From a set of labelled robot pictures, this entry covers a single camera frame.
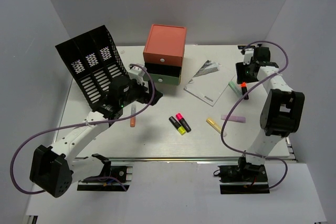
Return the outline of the green pastel highlighter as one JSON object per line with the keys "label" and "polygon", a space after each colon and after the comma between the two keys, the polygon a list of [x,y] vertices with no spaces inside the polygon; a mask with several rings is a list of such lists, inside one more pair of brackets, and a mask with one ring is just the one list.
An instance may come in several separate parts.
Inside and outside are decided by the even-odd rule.
{"label": "green pastel highlighter", "polygon": [[240,98],[242,97],[242,92],[238,89],[237,85],[233,82],[230,81],[228,83],[228,86],[232,89],[232,91]]}

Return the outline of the green drawer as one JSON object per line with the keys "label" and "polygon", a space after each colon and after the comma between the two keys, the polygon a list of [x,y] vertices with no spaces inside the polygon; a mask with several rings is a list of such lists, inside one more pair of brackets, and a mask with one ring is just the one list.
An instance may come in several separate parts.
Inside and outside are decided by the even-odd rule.
{"label": "green drawer", "polygon": [[156,83],[178,86],[181,82],[181,67],[145,63],[144,65],[152,80]]}

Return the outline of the black orange highlighter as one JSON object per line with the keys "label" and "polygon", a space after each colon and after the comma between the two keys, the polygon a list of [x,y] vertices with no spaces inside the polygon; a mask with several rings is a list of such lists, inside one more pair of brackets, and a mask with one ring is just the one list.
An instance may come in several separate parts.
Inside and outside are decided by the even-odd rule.
{"label": "black orange highlighter", "polygon": [[242,92],[244,100],[248,100],[249,95],[247,94],[247,92],[248,92],[247,84],[245,82],[243,82],[243,83],[240,84],[240,87],[241,87],[241,90],[242,90],[241,92]]}

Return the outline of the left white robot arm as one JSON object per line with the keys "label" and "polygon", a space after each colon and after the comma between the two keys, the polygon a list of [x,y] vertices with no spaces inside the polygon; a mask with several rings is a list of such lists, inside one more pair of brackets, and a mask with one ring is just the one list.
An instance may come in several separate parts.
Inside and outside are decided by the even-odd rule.
{"label": "left white robot arm", "polygon": [[102,132],[109,129],[133,102],[155,105],[163,94],[151,82],[145,84],[126,76],[118,76],[109,85],[108,93],[93,107],[82,127],[49,147],[40,145],[33,154],[29,179],[55,198],[62,196],[72,183],[114,180],[111,162],[100,154],[81,160],[77,155]]}

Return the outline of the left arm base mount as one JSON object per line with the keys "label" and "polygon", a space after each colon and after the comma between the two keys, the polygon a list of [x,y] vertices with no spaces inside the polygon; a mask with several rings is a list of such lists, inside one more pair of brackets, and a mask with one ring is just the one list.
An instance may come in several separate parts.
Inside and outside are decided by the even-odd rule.
{"label": "left arm base mount", "polygon": [[126,192],[131,184],[133,166],[113,163],[100,154],[92,154],[93,159],[102,164],[99,174],[87,176],[78,181],[77,191]]}

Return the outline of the coral top drawer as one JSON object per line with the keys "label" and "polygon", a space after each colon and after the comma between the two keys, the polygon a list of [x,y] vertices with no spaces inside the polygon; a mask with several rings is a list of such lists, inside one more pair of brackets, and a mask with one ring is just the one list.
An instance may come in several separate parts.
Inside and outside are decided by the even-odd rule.
{"label": "coral top drawer", "polygon": [[143,57],[146,63],[152,63],[158,65],[181,67],[183,62],[183,55],[175,56],[175,55],[163,55],[163,54],[144,52]]}

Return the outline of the black yellow highlighter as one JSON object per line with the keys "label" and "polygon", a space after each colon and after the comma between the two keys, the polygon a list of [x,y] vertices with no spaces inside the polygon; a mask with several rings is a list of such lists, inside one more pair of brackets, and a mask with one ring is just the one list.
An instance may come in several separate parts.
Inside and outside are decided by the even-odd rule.
{"label": "black yellow highlighter", "polygon": [[186,133],[185,128],[173,116],[169,117],[169,121],[181,135]]}

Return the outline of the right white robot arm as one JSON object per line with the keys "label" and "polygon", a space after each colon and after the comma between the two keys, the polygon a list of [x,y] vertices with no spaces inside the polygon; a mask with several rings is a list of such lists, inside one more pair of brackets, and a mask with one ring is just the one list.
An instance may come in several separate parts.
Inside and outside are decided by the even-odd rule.
{"label": "right white robot arm", "polygon": [[260,173],[265,157],[279,141],[298,130],[305,95],[289,87],[270,59],[268,47],[243,49],[243,62],[236,63],[237,83],[260,82],[267,99],[260,115],[260,131],[238,161],[237,175],[247,182]]}

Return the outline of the black pink highlighter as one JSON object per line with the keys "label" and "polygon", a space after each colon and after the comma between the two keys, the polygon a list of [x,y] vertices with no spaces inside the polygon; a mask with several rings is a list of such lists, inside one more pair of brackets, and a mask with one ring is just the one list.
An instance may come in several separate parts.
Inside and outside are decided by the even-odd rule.
{"label": "black pink highlighter", "polygon": [[185,118],[183,117],[183,115],[180,113],[177,113],[175,116],[178,122],[180,123],[180,125],[185,128],[186,132],[189,133],[192,129],[187,123],[187,121],[185,120]]}

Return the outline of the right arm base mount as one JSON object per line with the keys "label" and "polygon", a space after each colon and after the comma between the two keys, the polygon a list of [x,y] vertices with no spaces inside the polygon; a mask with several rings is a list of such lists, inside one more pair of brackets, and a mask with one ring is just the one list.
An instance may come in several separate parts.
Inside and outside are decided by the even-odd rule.
{"label": "right arm base mount", "polygon": [[248,163],[245,157],[237,165],[219,165],[213,176],[219,178],[222,195],[270,193],[265,166]]}

